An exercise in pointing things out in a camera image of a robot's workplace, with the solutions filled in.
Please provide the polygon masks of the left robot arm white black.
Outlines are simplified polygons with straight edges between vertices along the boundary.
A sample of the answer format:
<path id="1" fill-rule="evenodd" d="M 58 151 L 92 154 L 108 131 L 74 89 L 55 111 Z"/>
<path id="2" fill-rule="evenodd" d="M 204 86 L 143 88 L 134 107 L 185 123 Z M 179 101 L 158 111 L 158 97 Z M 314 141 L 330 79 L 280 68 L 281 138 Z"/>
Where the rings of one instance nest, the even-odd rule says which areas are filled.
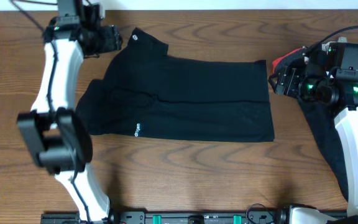
<path id="1" fill-rule="evenodd" d="M 45 66 L 30 111 L 17 116 L 17 127 L 37 167 L 66 188 L 78 213 L 42 222 L 120 223 L 110 198 L 101 189 L 91 165 L 91 137 L 74 112 L 80 67 L 87 56 L 121 48 L 114 26 L 49 25 L 43 32 Z"/>

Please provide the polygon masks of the black t-shirt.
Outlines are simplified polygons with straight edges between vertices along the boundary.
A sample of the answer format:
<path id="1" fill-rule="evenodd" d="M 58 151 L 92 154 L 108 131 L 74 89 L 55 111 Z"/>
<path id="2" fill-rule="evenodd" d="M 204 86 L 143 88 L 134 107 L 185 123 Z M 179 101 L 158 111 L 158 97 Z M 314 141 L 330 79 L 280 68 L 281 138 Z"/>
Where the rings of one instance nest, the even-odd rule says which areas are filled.
<path id="1" fill-rule="evenodd" d="M 92 135 L 190 141 L 274 140 L 264 60 L 205 62 L 172 57 L 134 29 L 105 76 L 90 82 L 76 113 Z"/>

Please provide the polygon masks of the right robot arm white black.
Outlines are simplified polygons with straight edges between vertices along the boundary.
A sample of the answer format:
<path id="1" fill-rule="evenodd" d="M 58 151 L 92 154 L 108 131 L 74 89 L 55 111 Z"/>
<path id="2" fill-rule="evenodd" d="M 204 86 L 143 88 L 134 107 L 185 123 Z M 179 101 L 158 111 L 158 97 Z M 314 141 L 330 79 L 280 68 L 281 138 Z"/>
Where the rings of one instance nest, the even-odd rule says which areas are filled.
<path id="1" fill-rule="evenodd" d="M 284 65 L 268 79 L 274 92 L 295 98 L 314 139 L 347 195 L 346 216 L 293 206 L 285 223 L 358 223 L 358 68 Z"/>

